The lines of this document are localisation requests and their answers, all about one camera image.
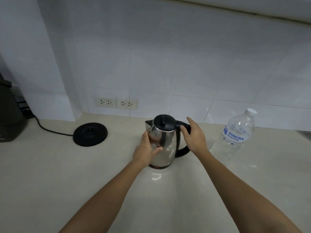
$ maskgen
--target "kettle power base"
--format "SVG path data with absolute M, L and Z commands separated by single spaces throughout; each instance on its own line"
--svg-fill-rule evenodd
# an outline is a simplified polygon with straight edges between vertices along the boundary
M 100 123 L 86 123 L 73 133 L 73 141 L 77 145 L 90 147 L 103 142 L 108 136 L 107 128 Z
M 167 167 L 169 167 L 172 163 L 170 163 L 169 165 L 166 165 L 166 166 L 154 166 L 152 164 L 149 164 L 148 166 L 151 167 L 151 168 L 154 168 L 154 169 L 165 169 Z

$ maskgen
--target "forearm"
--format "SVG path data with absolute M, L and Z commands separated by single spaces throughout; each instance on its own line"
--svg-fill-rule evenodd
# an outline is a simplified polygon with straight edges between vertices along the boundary
M 130 162 L 73 216 L 60 233 L 107 232 L 143 166 Z
M 196 154 L 240 232 L 301 232 L 264 198 L 206 149 Z

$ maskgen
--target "kettle lid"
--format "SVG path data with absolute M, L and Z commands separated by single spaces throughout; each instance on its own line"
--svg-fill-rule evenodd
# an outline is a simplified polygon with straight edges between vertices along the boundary
M 161 114 L 154 118 L 153 125 L 162 131 L 174 131 L 176 129 L 176 119 L 170 115 Z

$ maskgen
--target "tile backsplash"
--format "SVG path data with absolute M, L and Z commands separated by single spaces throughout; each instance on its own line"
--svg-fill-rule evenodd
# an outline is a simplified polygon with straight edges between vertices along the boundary
M 170 0 L 39 2 L 45 21 L 64 18 L 55 31 L 74 46 L 85 112 L 225 124 L 252 107 L 257 126 L 311 130 L 309 25 Z M 99 108 L 94 96 L 138 108 Z

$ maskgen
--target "black cable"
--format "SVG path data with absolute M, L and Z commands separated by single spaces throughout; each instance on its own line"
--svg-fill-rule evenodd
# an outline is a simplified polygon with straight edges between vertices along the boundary
M 41 126 L 41 124 L 40 124 L 40 122 L 39 122 L 39 119 L 38 119 L 35 115 L 34 115 L 34 118 L 37 120 L 39 126 L 40 126 L 42 129 L 44 129 L 44 130 L 46 130 L 46 131 L 48 131 L 48 132 L 52 132 L 52 133 L 56 133 L 56 134 L 60 134 L 60 135 L 65 135 L 65 136 L 73 136 L 73 135 L 69 135 L 69 134 L 65 134 L 65 133 L 60 133 L 60 132 L 54 132 L 54 131 L 51 131 L 51 130 L 49 130 L 49 129 L 46 129 L 46 128 L 44 128 L 44 127 Z

